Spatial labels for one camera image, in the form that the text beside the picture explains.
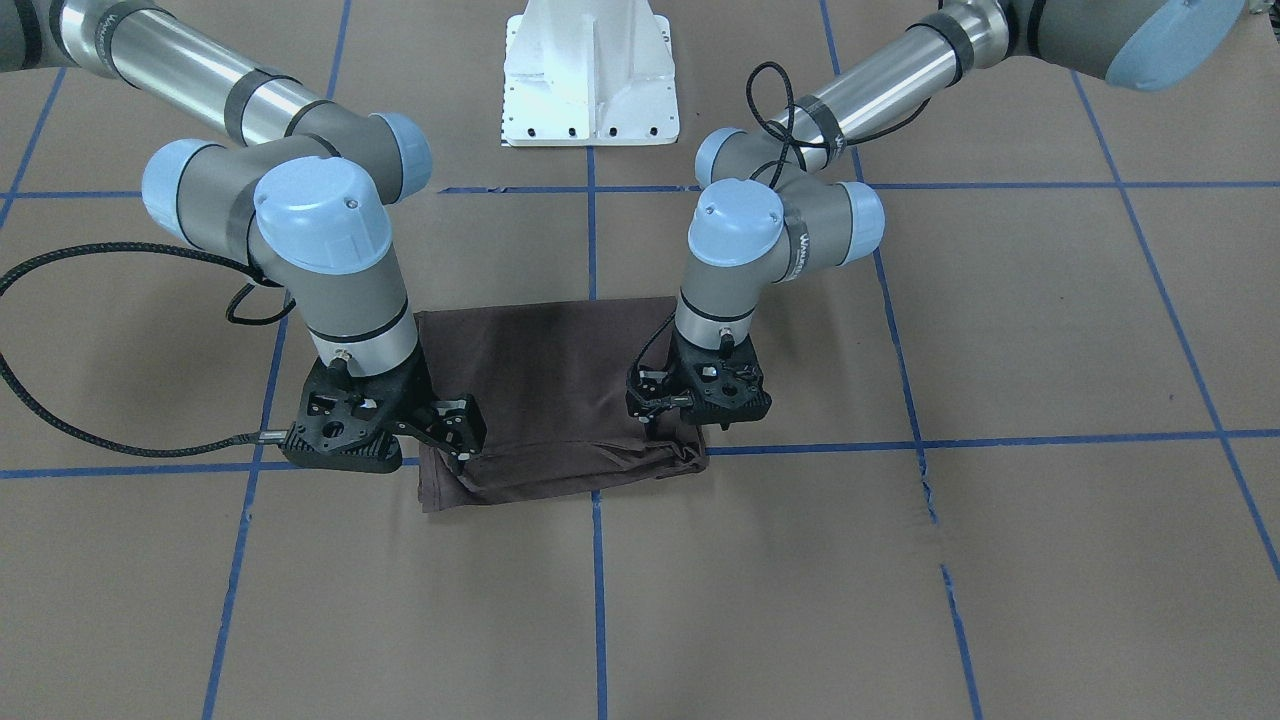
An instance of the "gray joint housing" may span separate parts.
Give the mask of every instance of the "gray joint housing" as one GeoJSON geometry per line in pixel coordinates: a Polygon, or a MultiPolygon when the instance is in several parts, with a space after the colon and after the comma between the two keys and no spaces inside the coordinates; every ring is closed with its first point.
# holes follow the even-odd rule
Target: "gray joint housing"
{"type": "MultiPolygon", "coordinates": [[[[777,160],[780,151],[781,143],[763,132],[739,132],[721,145],[710,178],[704,179],[749,178],[765,163],[777,160]]],[[[718,348],[726,331],[732,333],[735,343],[742,343],[765,286],[835,268],[851,259],[855,209],[842,184],[824,183],[787,164],[774,191],[781,199],[783,227],[767,252],[732,266],[709,264],[690,252],[676,328],[694,345],[718,348]]]]}
{"type": "Polygon", "coordinates": [[[60,10],[60,1],[0,1],[0,73],[76,64],[58,37],[60,10]]]}
{"type": "Polygon", "coordinates": [[[340,356],[353,377],[378,375],[417,347],[394,246],[371,268],[348,274],[315,273],[280,258],[256,225],[250,251],[268,277],[289,288],[325,365],[340,356]]]}
{"type": "MultiPolygon", "coordinates": [[[[1208,0],[1234,3],[1235,0],[1208,0]]],[[[1010,55],[1030,55],[1106,78],[1129,38],[1169,0],[1001,0],[1010,55]]]]}

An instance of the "light blue joint cap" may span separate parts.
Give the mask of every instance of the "light blue joint cap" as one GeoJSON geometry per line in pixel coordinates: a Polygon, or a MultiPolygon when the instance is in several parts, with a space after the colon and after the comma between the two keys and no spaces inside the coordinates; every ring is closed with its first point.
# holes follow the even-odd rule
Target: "light blue joint cap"
{"type": "Polygon", "coordinates": [[[1244,0],[1169,0],[1124,44],[1107,85],[1155,92],[1181,82],[1221,45],[1244,0]]]}
{"type": "Polygon", "coordinates": [[[157,225],[191,245],[178,222],[178,183],[187,163],[205,147],[220,147],[204,140],[175,140],[156,151],[142,170],[142,205],[157,225]]]}
{"type": "Polygon", "coordinates": [[[364,168],[342,158],[298,158],[253,191],[257,228],[282,259],[325,275],[367,270],[392,247],[392,223],[364,168]]]}
{"type": "Polygon", "coordinates": [[[849,193],[849,206],[854,211],[854,234],[849,238],[849,254],[841,266],[865,258],[879,247],[884,237],[884,205],[868,184],[860,182],[840,183],[849,193]]]}
{"type": "Polygon", "coordinates": [[[737,268],[763,258],[782,237],[782,199],[755,181],[727,178],[698,197],[689,250],[708,265],[737,268]]]}
{"type": "Polygon", "coordinates": [[[724,145],[726,140],[740,132],[746,131],[739,128],[721,128],[708,135],[707,140],[698,146],[698,155],[694,156],[694,177],[698,178],[698,184],[710,187],[712,167],[716,165],[716,156],[719,155],[719,149],[724,145]]]}
{"type": "Polygon", "coordinates": [[[396,202],[426,187],[431,179],[431,146],[426,135],[408,115],[399,113],[374,113],[392,128],[401,151],[401,195],[396,202]]]}

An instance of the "aluminum arm tube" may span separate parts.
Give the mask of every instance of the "aluminum arm tube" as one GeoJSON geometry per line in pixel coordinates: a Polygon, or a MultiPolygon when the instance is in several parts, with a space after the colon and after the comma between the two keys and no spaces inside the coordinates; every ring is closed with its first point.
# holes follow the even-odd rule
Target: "aluminum arm tube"
{"type": "MultiPolygon", "coordinates": [[[[805,168],[826,168],[846,143],[883,128],[970,69],[995,65],[1007,53],[1009,26],[997,0],[945,5],[797,101],[795,138],[824,146],[803,149],[805,168]]],[[[786,110],[773,119],[786,124],[786,110]]]]}
{"type": "Polygon", "coordinates": [[[143,88],[241,143],[285,137],[303,109],[324,102],[148,0],[67,0],[59,31],[82,68],[143,88]]]}

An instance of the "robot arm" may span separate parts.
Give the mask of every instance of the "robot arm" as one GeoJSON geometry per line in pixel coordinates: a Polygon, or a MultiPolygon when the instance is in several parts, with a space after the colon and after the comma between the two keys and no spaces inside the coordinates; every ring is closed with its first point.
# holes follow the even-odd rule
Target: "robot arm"
{"type": "Polygon", "coordinates": [[[480,451],[475,398],[431,389],[383,208],[430,177],[412,120],[356,115],[150,0],[23,0],[12,12],[0,27],[22,31],[22,51],[0,55],[0,70],[118,77],[244,146],[166,145],[147,164],[142,199],[170,233],[260,269],[297,302],[319,360],[292,428],[268,441],[297,465],[379,473],[401,464],[397,434],[456,461],[480,451]]]}
{"type": "Polygon", "coordinates": [[[1015,54],[1121,87],[1167,87],[1212,54],[1242,9],[1242,0],[950,0],[768,127],[713,132],[695,160],[705,190],[689,228],[667,364],[631,369],[628,411],[648,423],[678,407],[686,423],[724,428],[768,413],[749,336],[760,292],[869,255],[884,231],[870,187],[809,174],[849,145],[1015,54]],[[780,158],[769,186],[754,182],[780,158]]]}

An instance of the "blue tape line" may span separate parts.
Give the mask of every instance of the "blue tape line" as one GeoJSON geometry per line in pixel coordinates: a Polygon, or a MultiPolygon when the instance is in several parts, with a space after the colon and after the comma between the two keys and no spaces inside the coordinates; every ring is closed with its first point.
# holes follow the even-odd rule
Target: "blue tape line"
{"type": "Polygon", "coordinates": [[[1126,442],[1187,442],[1197,439],[1217,439],[1215,430],[1192,430],[1184,433],[1115,433],[1094,436],[1042,436],[1005,437],[977,439],[927,439],[929,450],[955,450],[964,447],[1034,447],[1042,445],[1112,445],[1126,442]]]}
{"type": "Polygon", "coordinates": [[[1133,223],[1134,233],[1138,236],[1138,245],[1142,247],[1143,258],[1147,260],[1147,268],[1151,270],[1151,277],[1156,281],[1156,290],[1160,291],[1160,299],[1165,304],[1165,311],[1169,313],[1169,320],[1174,325],[1174,332],[1178,334],[1178,342],[1183,346],[1183,355],[1187,356],[1187,364],[1192,369],[1192,375],[1196,378],[1196,386],[1199,388],[1201,397],[1204,400],[1204,409],[1208,410],[1210,419],[1213,421],[1213,429],[1217,430],[1219,441],[1222,445],[1222,452],[1226,455],[1226,461],[1231,466],[1231,473],[1235,475],[1235,484],[1240,488],[1240,496],[1244,498],[1244,505],[1249,509],[1249,515],[1253,518],[1253,527],[1258,532],[1258,539],[1262,541],[1262,547],[1266,550],[1267,559],[1271,561],[1271,571],[1275,573],[1276,580],[1280,580],[1280,556],[1276,555],[1275,543],[1271,542],[1271,533],[1267,532],[1266,523],[1262,520],[1262,514],[1258,512],[1258,506],[1253,500],[1253,492],[1249,489],[1248,480],[1244,479],[1244,473],[1240,470],[1240,464],[1235,457],[1235,450],[1231,448],[1231,441],[1222,428],[1222,420],[1217,414],[1217,407],[1213,405],[1213,398],[1210,396],[1208,386],[1204,383],[1204,375],[1201,373],[1199,364],[1196,361],[1196,354],[1192,351],[1192,345],[1187,340],[1187,333],[1183,329],[1181,320],[1178,319],[1178,310],[1174,307],[1174,301],[1169,295],[1169,290],[1165,287],[1165,279],[1160,274],[1160,268],[1156,265],[1156,256],[1151,251],[1151,245],[1147,242],[1147,233],[1142,229],[1142,223],[1138,220],[1138,211],[1133,206],[1133,200],[1129,197],[1129,191],[1125,188],[1124,182],[1120,178],[1120,168],[1116,165],[1115,158],[1111,155],[1111,147],[1107,145],[1107,138],[1102,133],[1102,126],[1098,123],[1098,117],[1093,111],[1093,104],[1089,102],[1089,96],[1084,91],[1084,83],[1080,82],[1080,76],[1075,70],[1071,70],[1071,82],[1075,83],[1075,91],[1080,96],[1080,102],[1084,105],[1084,111],[1089,115],[1089,123],[1093,126],[1093,132],[1097,135],[1098,145],[1102,147],[1102,155],[1107,159],[1107,165],[1111,168],[1111,174],[1115,177],[1116,184],[1120,187],[1120,197],[1124,200],[1125,211],[1129,213],[1129,222],[1133,223]]]}
{"type": "Polygon", "coordinates": [[[227,657],[227,638],[232,630],[232,612],[236,610],[236,591],[239,589],[239,573],[244,564],[244,546],[248,542],[248,525],[253,519],[253,496],[257,493],[257,462],[262,459],[262,447],[253,450],[253,468],[248,471],[244,484],[244,503],[241,506],[239,529],[236,532],[236,551],[232,553],[232,570],[227,577],[227,594],[223,597],[223,615],[218,624],[218,641],[214,644],[214,662],[209,669],[209,685],[205,688],[205,705],[201,720],[212,720],[214,703],[218,702],[218,683],[223,674],[223,660],[227,657]]]}
{"type": "Polygon", "coordinates": [[[915,396],[911,393],[911,378],[906,372],[906,354],[902,352],[902,338],[897,332],[897,318],[893,314],[893,300],[888,292],[888,278],[884,274],[884,260],[877,247],[872,254],[876,260],[876,278],[884,297],[884,320],[888,323],[888,337],[897,354],[897,372],[902,378],[902,400],[906,402],[906,419],[911,424],[911,441],[915,443],[915,461],[920,466],[920,486],[924,489],[924,502],[929,509],[929,519],[938,524],[938,514],[933,507],[933,488],[929,486],[929,461],[924,455],[924,438],[920,436],[920,420],[915,414],[915,396]]]}
{"type": "Polygon", "coordinates": [[[1161,182],[1121,182],[1129,188],[1196,188],[1196,190],[1230,190],[1230,188],[1270,188],[1280,187],[1280,181],[1161,181],[1161,182]]]}
{"type": "MultiPolygon", "coordinates": [[[[1280,428],[1257,428],[1226,430],[1233,439],[1268,439],[1280,438],[1280,428]]],[[[925,439],[925,450],[957,450],[972,447],[1032,447],[1032,446],[1073,446],[1073,445],[1112,445],[1112,443],[1146,443],[1146,442],[1190,442],[1217,439],[1215,430],[1189,430],[1178,433],[1114,433],[1114,434],[1088,434],[1088,436],[1037,436],[1037,437],[997,437],[997,438],[957,438],[957,439],[925,439]]],[[[812,445],[748,445],[748,446],[721,446],[708,447],[708,455],[804,455],[819,452],[884,452],[915,450],[913,441],[897,442],[852,442],[852,443],[812,443],[812,445]]],[[[421,465],[419,457],[406,457],[404,465],[416,468],[421,465]]],[[[200,473],[241,473],[250,470],[251,462],[210,462],[200,465],[125,465],[125,466],[93,466],[93,468],[32,468],[18,470],[0,470],[0,479],[24,480],[44,478],[97,478],[113,475],[189,475],[200,473]]],[[[262,461],[259,470],[262,473],[279,473],[305,470],[292,462],[262,461]]]]}
{"type": "MultiPolygon", "coordinates": [[[[852,149],[854,169],[859,182],[865,182],[858,149],[852,149]]],[[[1108,190],[1129,187],[1138,190],[1267,190],[1280,187],[1280,181],[1028,181],[1028,182],[878,182],[876,190],[1108,190]]],[[[556,186],[461,186],[445,187],[439,195],[581,195],[590,192],[585,184],[556,186]]],[[[599,184],[595,192],[701,192],[698,184],[599,184]]]]}
{"type": "Polygon", "coordinates": [[[827,9],[827,0],[818,0],[822,9],[822,29],[827,33],[827,54],[831,55],[831,72],[840,74],[840,54],[836,51],[836,33],[831,29],[831,13],[827,9]]]}
{"type": "MultiPolygon", "coordinates": [[[[870,183],[881,190],[1096,190],[1116,188],[1115,182],[881,182],[870,183]]],[[[1126,182],[1130,190],[1268,190],[1280,187],[1280,181],[1161,181],[1126,182]]],[[[701,192],[698,184],[598,184],[595,192],[613,193],[663,193],[663,192],[701,192]]],[[[588,192],[584,186],[503,186],[503,187],[445,187],[438,195],[581,195],[588,192]]],[[[78,200],[78,199],[128,199],[137,200],[142,193],[136,190],[55,190],[31,192],[0,192],[0,197],[14,200],[78,200]]]]}
{"type": "Polygon", "coordinates": [[[800,455],[808,452],[884,452],[915,450],[914,442],[829,442],[812,445],[740,445],[708,447],[707,455],[800,455]]]}
{"type": "Polygon", "coordinates": [[[45,478],[111,478],[122,475],[189,475],[206,473],[243,473],[252,462],[201,462],[187,465],[122,465],[97,468],[33,468],[0,470],[0,480],[32,480],[45,478]]]}
{"type": "Polygon", "coordinates": [[[45,97],[45,105],[40,109],[40,117],[36,118],[36,127],[31,131],[31,138],[27,141],[27,149],[18,163],[18,172],[14,173],[13,183],[9,184],[9,196],[5,197],[4,205],[0,205],[0,228],[9,219],[9,210],[13,208],[18,188],[22,187],[22,178],[27,176],[31,156],[36,152],[36,143],[40,142],[40,135],[45,132],[45,123],[49,120],[49,113],[54,109],[54,100],[58,99],[58,91],[63,88],[63,78],[65,77],[67,68],[59,68],[58,74],[54,76],[54,85],[49,88],[49,96],[45,97]]]}
{"type": "Polygon", "coordinates": [[[137,200],[142,193],[136,190],[69,190],[50,192],[15,192],[17,200],[99,200],[99,199],[129,199],[137,200]]]}
{"type": "Polygon", "coordinates": [[[604,521],[600,518],[600,491],[591,491],[591,553],[595,569],[595,715],[609,717],[609,673],[604,624],[604,521]]]}
{"type": "Polygon", "coordinates": [[[333,64],[329,67],[329,87],[325,90],[325,99],[333,100],[333,94],[338,90],[338,73],[342,69],[342,53],[347,47],[347,24],[351,22],[351,0],[342,3],[342,19],[338,20],[338,42],[333,47],[333,64]]]}
{"type": "Polygon", "coordinates": [[[1229,438],[1268,438],[1280,437],[1280,429],[1266,430],[1226,430],[1229,438]]]}
{"type": "Polygon", "coordinates": [[[447,187],[439,195],[581,195],[585,184],[564,186],[495,186],[495,187],[447,187]]]}
{"type": "Polygon", "coordinates": [[[969,639],[964,633],[964,619],[960,618],[960,606],[956,605],[955,583],[951,579],[951,570],[946,562],[942,568],[942,584],[947,588],[947,605],[951,607],[951,626],[956,632],[956,646],[960,648],[960,665],[964,667],[964,682],[969,688],[969,706],[973,708],[973,720],[982,720],[982,700],[978,697],[978,680],[973,674],[973,657],[969,655],[969,639]]]}
{"type": "Polygon", "coordinates": [[[586,297],[595,300],[595,147],[586,149],[586,297]]]}
{"type": "Polygon", "coordinates": [[[701,192],[700,184],[598,184],[595,192],[701,192]]]}
{"type": "Polygon", "coordinates": [[[876,190],[1093,190],[1114,188],[1114,182],[879,182],[876,190]]]}
{"type": "MultiPolygon", "coordinates": [[[[259,430],[265,430],[271,421],[271,401],[275,398],[276,379],[280,375],[280,361],[284,357],[284,340],[289,332],[289,318],[280,320],[275,331],[275,348],[271,351],[271,370],[266,375],[266,391],[262,393],[262,414],[259,430]]],[[[230,635],[232,614],[236,610],[236,592],[239,589],[241,568],[244,565],[244,546],[248,542],[248,527],[253,520],[253,497],[257,493],[257,478],[262,469],[262,446],[253,448],[252,469],[244,483],[244,503],[241,507],[239,530],[236,533],[236,551],[232,553],[232,569],[227,577],[227,596],[223,598],[223,618],[218,626],[218,641],[214,643],[214,661],[209,669],[209,685],[205,688],[205,707],[201,720],[211,720],[214,705],[218,701],[218,684],[221,680],[223,660],[227,656],[227,638],[230,635]]]]}

